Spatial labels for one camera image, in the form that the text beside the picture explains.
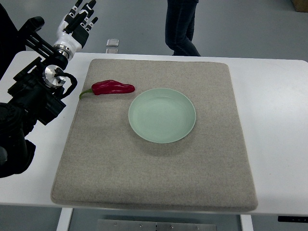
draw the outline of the robotic arm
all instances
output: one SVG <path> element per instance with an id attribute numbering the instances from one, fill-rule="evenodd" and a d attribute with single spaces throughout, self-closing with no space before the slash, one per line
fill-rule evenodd
<path id="1" fill-rule="evenodd" d="M 89 31 L 98 20 L 92 9 L 96 3 L 91 0 L 79 13 L 78 0 L 59 25 L 54 46 L 45 42 L 36 32 L 44 25 L 41 17 L 29 19 L 18 31 L 25 45 L 45 59 L 38 57 L 19 72 L 16 83 L 8 89 L 12 99 L 0 103 L 0 178 L 24 172 L 32 162 L 35 145 L 25 136 L 32 131 L 37 120 L 46 125 L 65 108 L 61 99 L 76 87 L 77 80 L 64 70 L 74 54 L 80 51 Z M 71 86 L 64 92 L 66 78 Z"/>

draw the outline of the person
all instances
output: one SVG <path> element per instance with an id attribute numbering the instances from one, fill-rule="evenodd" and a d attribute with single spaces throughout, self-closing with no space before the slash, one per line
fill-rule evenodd
<path id="1" fill-rule="evenodd" d="M 199 0 L 167 0 L 165 41 L 174 56 L 200 56 L 192 43 Z"/>

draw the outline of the green plate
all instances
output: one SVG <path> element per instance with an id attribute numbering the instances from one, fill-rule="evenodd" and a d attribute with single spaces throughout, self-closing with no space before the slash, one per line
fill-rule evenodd
<path id="1" fill-rule="evenodd" d="M 190 133 L 196 122 L 196 111 L 192 102 L 182 93 L 155 88 L 133 100 L 128 120 L 132 129 L 145 140 L 171 143 Z"/>

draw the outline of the pepper stem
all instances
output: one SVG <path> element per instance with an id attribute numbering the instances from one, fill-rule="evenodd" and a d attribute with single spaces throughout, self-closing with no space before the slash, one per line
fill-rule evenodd
<path id="1" fill-rule="evenodd" d="M 79 99 L 81 99 L 81 96 L 82 96 L 84 93 L 90 93 L 90 92 L 93 93 L 92 89 L 88 89 L 88 90 L 85 90 L 85 91 L 81 92 L 80 95 L 79 95 Z"/>

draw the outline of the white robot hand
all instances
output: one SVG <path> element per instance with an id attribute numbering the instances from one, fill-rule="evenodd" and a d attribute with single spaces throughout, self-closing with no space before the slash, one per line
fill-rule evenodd
<path id="1" fill-rule="evenodd" d="M 82 0 L 78 0 L 69 14 L 64 16 L 57 30 L 57 41 L 53 45 L 68 61 L 73 58 L 75 52 L 84 47 L 89 37 L 89 31 L 98 20 L 95 17 L 88 23 L 94 13 L 92 8 L 96 4 L 96 0 L 86 3 L 77 13 L 81 3 Z"/>

